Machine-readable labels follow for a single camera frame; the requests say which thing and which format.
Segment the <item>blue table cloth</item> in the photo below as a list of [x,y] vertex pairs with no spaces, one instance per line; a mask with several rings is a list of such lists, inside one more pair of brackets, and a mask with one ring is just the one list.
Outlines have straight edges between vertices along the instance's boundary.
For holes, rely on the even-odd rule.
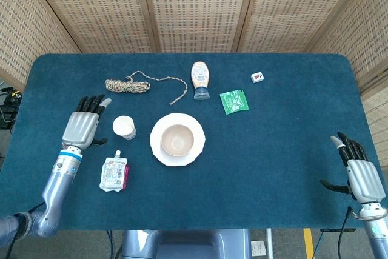
[[[210,98],[195,100],[192,65],[205,62]],[[253,83],[251,74],[264,81]],[[248,111],[225,114],[220,93],[241,89]],[[325,189],[346,170],[330,140],[342,132],[378,161],[350,62],[338,54],[47,54],[32,65],[0,170],[0,217],[29,210],[84,96],[112,101],[100,119],[101,146],[83,153],[62,209],[63,229],[259,229],[339,227],[359,204]],[[152,154],[150,133],[171,113],[194,117],[206,141],[194,162],[169,167]],[[114,133],[119,116],[136,136]],[[102,165],[127,158],[126,189],[99,188]]]

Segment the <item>beige bowl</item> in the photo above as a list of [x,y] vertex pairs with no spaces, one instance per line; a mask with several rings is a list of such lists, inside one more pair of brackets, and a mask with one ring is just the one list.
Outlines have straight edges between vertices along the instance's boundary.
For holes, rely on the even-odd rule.
[[192,131],[182,124],[172,125],[162,133],[161,147],[171,156],[184,156],[193,147]]

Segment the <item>white paper cup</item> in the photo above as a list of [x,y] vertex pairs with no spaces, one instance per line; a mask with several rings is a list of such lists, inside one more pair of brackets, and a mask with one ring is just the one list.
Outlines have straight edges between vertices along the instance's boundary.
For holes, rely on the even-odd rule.
[[129,116],[119,116],[112,124],[113,131],[116,135],[127,140],[131,140],[136,136],[136,128],[133,119]]

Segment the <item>white spout pouch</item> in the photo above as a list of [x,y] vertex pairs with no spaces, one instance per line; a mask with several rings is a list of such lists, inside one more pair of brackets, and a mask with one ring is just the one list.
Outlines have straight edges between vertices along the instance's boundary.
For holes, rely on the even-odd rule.
[[120,192],[126,189],[129,165],[127,158],[121,157],[117,150],[114,157],[105,159],[102,165],[99,188],[104,192]]

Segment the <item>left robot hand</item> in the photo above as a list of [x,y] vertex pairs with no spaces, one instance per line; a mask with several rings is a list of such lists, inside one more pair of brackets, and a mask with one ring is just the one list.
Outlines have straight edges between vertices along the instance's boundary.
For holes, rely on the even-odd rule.
[[83,97],[76,110],[70,115],[62,136],[62,148],[76,147],[86,150],[90,146],[100,146],[107,142],[107,138],[96,139],[95,133],[101,115],[111,103],[105,95]]

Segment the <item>woven bamboo screen panel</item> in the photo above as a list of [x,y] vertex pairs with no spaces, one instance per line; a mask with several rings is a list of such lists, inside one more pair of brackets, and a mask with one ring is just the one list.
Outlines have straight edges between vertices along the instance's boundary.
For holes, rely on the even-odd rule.
[[47,0],[0,0],[0,79],[23,91],[36,58],[80,52]]
[[157,49],[235,52],[249,0],[147,0]]
[[343,0],[307,49],[351,63],[373,143],[388,164],[388,0]]
[[302,52],[340,0],[250,0],[240,52]]
[[161,51],[152,0],[47,0],[83,53]]

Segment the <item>white paper plate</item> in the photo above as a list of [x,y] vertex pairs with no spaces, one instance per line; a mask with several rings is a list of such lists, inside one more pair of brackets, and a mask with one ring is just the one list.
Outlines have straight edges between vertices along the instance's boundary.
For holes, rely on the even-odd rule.
[[[171,156],[161,147],[161,136],[166,128],[182,124],[193,133],[194,143],[190,152],[184,156]],[[186,166],[200,156],[204,149],[206,137],[200,123],[192,116],[184,113],[171,113],[159,119],[150,133],[150,147],[155,158],[165,166]]]

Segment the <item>metal table leg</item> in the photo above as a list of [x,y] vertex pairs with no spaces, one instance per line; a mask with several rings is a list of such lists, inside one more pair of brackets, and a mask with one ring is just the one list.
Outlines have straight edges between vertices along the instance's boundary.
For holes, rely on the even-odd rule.
[[274,259],[273,256],[273,240],[271,228],[266,229],[266,241],[267,241],[267,259]]

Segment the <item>grey robot torso base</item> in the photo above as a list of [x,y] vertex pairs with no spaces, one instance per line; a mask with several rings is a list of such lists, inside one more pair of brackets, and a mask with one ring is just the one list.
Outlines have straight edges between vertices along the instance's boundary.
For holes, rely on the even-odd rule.
[[120,259],[252,259],[250,231],[127,230]]

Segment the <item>white power strip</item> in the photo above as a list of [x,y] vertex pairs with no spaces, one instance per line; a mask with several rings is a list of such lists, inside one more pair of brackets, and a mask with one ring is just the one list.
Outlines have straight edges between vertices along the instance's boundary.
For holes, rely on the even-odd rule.
[[267,255],[266,245],[263,240],[251,241],[252,257],[265,257]]

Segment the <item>green foil packet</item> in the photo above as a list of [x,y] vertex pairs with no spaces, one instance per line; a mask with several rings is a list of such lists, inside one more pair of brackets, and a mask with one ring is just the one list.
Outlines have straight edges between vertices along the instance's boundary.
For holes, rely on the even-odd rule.
[[219,97],[226,115],[249,110],[245,93],[241,89],[220,93]]

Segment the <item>squeeze sauce bottle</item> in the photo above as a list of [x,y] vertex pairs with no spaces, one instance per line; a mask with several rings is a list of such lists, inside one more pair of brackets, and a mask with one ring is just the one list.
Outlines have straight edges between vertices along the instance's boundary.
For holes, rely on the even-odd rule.
[[191,79],[194,86],[195,100],[206,100],[210,98],[208,84],[210,73],[205,62],[197,61],[192,65]]

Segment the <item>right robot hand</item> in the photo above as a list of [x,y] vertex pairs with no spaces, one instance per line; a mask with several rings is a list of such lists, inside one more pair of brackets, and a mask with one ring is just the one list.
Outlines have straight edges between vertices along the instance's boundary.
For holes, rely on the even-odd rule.
[[362,145],[338,132],[330,137],[339,152],[347,172],[347,184],[339,186],[326,180],[320,183],[328,190],[351,195],[361,204],[380,203],[386,197],[375,165],[368,160]]

